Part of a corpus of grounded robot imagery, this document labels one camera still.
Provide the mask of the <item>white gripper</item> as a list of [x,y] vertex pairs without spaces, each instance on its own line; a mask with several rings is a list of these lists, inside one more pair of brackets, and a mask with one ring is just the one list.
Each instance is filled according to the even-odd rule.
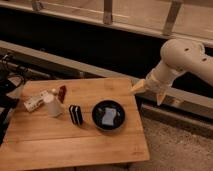
[[133,94],[145,92],[146,88],[156,94],[157,105],[160,106],[166,97],[166,90],[171,88],[173,82],[185,74],[184,70],[175,70],[165,62],[160,61],[146,76],[140,79],[132,88]]

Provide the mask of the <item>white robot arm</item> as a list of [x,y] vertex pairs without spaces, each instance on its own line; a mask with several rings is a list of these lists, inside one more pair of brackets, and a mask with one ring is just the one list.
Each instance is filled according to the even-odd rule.
[[161,105],[166,91],[186,72],[213,86],[213,57],[205,53],[202,43],[170,39],[162,45],[160,56],[160,62],[132,87],[132,93],[150,90],[156,94],[157,104]]

